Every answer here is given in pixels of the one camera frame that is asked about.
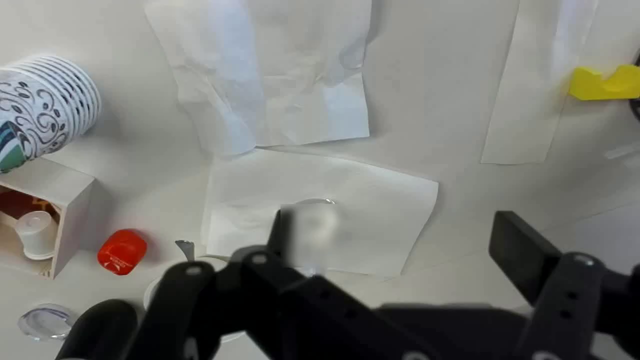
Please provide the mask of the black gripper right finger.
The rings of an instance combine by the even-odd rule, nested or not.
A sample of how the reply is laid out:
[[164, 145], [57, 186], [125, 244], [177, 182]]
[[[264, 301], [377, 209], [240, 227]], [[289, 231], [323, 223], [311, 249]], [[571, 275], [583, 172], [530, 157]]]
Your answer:
[[495, 214], [489, 255], [528, 304], [539, 301], [561, 260], [561, 250], [510, 210]]

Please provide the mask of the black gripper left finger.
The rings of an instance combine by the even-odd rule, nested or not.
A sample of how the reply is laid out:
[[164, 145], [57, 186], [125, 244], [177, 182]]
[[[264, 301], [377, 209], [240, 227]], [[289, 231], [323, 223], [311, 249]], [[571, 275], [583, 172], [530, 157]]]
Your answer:
[[251, 255], [272, 255], [286, 265], [295, 262], [295, 210], [282, 209], [276, 213], [269, 240], [264, 244], [245, 247], [234, 252], [234, 260], [242, 262]]

